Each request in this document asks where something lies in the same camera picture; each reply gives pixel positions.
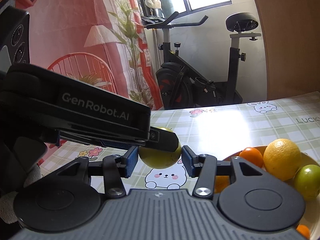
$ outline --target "bowl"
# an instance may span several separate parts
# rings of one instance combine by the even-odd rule
[[[254,147],[258,149],[261,154],[264,154],[267,146],[257,146]],[[239,156],[240,152],[237,152],[229,157],[225,158],[224,161],[230,161],[231,157]],[[314,164],[320,166],[314,159],[312,159],[308,154],[302,153],[302,164],[301,167],[309,164]],[[286,181],[289,185],[292,185],[293,180],[289,179]],[[320,239],[320,195],[315,200],[306,201],[306,211],[300,220],[302,225],[307,226],[310,229],[311,237],[310,240]]]

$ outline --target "green fruit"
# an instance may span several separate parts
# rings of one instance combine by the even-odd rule
[[[159,129],[172,132],[169,128],[158,127]],[[165,152],[155,149],[139,147],[139,157],[145,163],[153,169],[166,169],[174,165],[181,156],[181,144],[174,152]]]
[[[312,164],[302,167],[294,176],[293,183],[305,201],[315,199],[320,193],[320,167]]]

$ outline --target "cartoon rabbit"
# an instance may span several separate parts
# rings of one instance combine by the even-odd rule
[[[179,189],[186,181],[186,170],[181,160],[166,169],[152,169],[145,178],[146,188],[150,189],[155,187]]]
[[[262,114],[265,114],[268,111],[276,111],[277,110],[277,107],[272,104],[269,104],[268,101],[263,101],[260,103],[248,103],[248,105],[253,106],[257,112],[262,113]]]

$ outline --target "lampshade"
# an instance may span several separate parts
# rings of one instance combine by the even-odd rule
[[[119,40],[104,25],[95,25],[92,26],[89,31],[88,37],[84,43],[84,47],[90,47],[109,42],[119,42]]]

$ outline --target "chair backrest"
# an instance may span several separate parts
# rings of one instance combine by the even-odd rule
[[[53,62],[48,70],[118,94],[115,78],[110,67],[94,54],[76,52],[64,55]]]

